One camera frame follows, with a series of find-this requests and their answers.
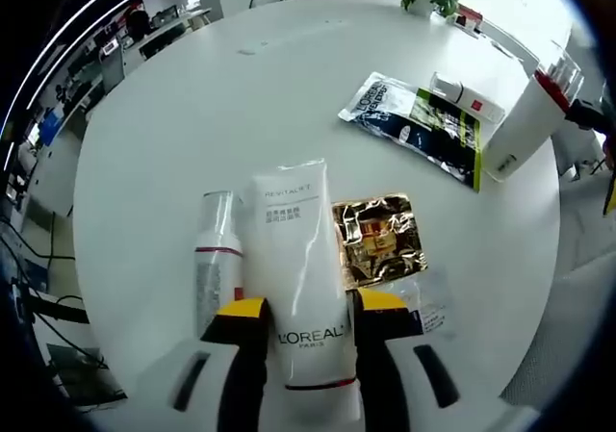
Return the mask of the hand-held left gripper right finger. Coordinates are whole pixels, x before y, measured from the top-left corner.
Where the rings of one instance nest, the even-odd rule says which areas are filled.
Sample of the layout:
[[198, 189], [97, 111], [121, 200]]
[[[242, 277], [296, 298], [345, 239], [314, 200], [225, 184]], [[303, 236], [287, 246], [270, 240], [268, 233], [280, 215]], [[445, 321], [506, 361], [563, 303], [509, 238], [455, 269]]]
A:
[[485, 431], [487, 394], [456, 343], [421, 335], [395, 294], [350, 293], [356, 372], [368, 431]]

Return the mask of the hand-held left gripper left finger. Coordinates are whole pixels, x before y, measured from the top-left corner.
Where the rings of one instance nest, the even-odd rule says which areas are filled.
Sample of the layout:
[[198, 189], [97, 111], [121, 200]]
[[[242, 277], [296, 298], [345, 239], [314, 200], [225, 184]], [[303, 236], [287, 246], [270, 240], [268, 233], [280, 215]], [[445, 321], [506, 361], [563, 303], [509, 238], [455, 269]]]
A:
[[222, 307], [138, 381], [140, 431], [256, 431], [267, 382], [270, 306], [263, 297]]

